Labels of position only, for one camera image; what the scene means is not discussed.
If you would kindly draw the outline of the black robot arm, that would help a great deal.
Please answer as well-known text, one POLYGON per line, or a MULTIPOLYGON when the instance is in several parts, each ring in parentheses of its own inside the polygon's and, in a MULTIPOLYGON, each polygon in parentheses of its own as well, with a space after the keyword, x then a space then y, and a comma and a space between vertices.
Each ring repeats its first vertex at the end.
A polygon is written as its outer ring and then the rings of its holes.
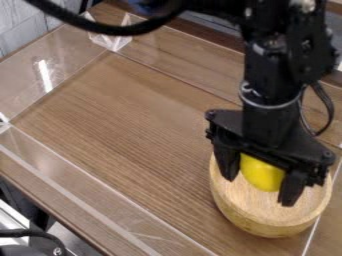
POLYGON ((233 181, 249 157, 285 173, 278 202, 291 207, 309 186, 322 185, 334 153, 303 117, 313 88, 327 111, 331 99, 319 84, 331 73, 338 51, 326 24, 326 0, 128 0, 154 24, 182 11, 219 16, 237 24, 245 41, 242 109, 206 112, 207 138, 219 171, 233 181))

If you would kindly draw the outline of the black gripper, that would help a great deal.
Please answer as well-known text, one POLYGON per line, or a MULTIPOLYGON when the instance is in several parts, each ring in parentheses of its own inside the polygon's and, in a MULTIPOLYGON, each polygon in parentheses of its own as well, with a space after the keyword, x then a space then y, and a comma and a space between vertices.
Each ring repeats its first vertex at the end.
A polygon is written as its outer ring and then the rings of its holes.
POLYGON ((239 110, 206 112, 206 136, 214 146, 221 175, 230 182, 235 180, 242 154, 274 165, 285 171, 278 203, 293 207, 305 187, 325 184, 335 155, 305 123, 299 91, 270 99, 245 82, 239 98, 239 110))

